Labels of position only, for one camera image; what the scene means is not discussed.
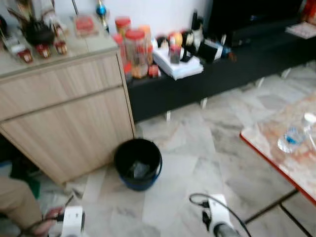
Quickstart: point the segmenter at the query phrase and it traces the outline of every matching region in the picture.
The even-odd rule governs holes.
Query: cabinet drawer
[[[12,119],[1,129],[60,184],[112,162],[118,145],[133,138],[121,87]]]
[[[114,53],[8,79],[0,84],[0,121],[118,85]]]

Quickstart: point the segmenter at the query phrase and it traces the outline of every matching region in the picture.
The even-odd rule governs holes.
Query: cabinet door
[[[111,162],[116,147],[133,137],[121,87],[13,119],[1,128],[60,184]]]

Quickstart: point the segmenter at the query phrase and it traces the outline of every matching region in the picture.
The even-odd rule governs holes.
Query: small bottle
[[[279,138],[277,146],[285,153],[294,152],[312,132],[316,123],[316,116],[305,113],[300,122],[292,124],[287,132]]]

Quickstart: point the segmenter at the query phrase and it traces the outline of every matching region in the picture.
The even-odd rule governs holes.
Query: person's leg
[[[42,219],[40,207],[29,186],[22,181],[0,177],[0,213],[21,229]]]

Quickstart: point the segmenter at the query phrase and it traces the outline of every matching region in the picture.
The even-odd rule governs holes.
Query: table leg
[[[284,195],[283,197],[281,197],[280,199],[276,200],[275,202],[271,203],[269,206],[267,206],[266,208],[258,211],[256,214],[252,215],[251,217],[249,217],[248,219],[246,219],[244,221],[244,223],[247,225],[250,222],[256,220],[258,217],[262,216],[263,214],[267,213],[268,211],[270,211],[271,209],[279,206],[281,208],[281,210],[297,225],[298,228],[301,229],[302,232],[304,232],[304,234],[308,237],[313,237],[305,228],[304,226],[302,226],[302,224],[282,205],[282,203],[286,200],[288,200],[289,198],[291,198],[292,196],[294,196],[295,194],[297,194],[299,191],[297,189],[294,189],[293,191],[289,192],[288,194]]]
[[[265,214],[266,212],[270,211],[271,209],[275,208],[276,206],[279,206],[282,202],[286,201],[287,199],[289,199],[290,197],[294,196],[295,194],[298,193],[297,189],[294,189],[293,191],[291,191],[290,193],[284,195],[283,197],[281,197],[280,199],[276,200],[275,202],[271,203],[269,206],[267,206],[266,208],[258,211],[256,214],[252,215],[251,217],[249,217],[248,219],[246,219],[244,221],[244,223],[247,225],[250,222],[254,221],[255,219],[257,219],[258,217],[260,217],[261,215]]]
[[[286,69],[285,71],[283,71],[283,72],[281,73],[281,78],[282,78],[282,79],[286,79],[287,76],[290,74],[290,72],[291,72],[291,68]]]
[[[262,86],[262,84],[263,84],[264,81],[265,81],[265,77],[260,78],[259,80],[257,80],[257,81],[255,82],[255,86],[256,86],[257,88],[260,88],[260,87]]]
[[[304,234],[308,237],[313,237],[305,228],[302,226],[302,224],[282,205],[280,204],[280,208],[284,213],[297,225],[298,228],[301,229],[301,231],[304,232]]]
[[[165,114],[164,117],[166,119],[167,122],[171,121],[171,110],[168,110]]]
[[[207,103],[207,97],[202,99],[200,102],[200,105],[201,105],[203,110],[206,108],[206,103]]]

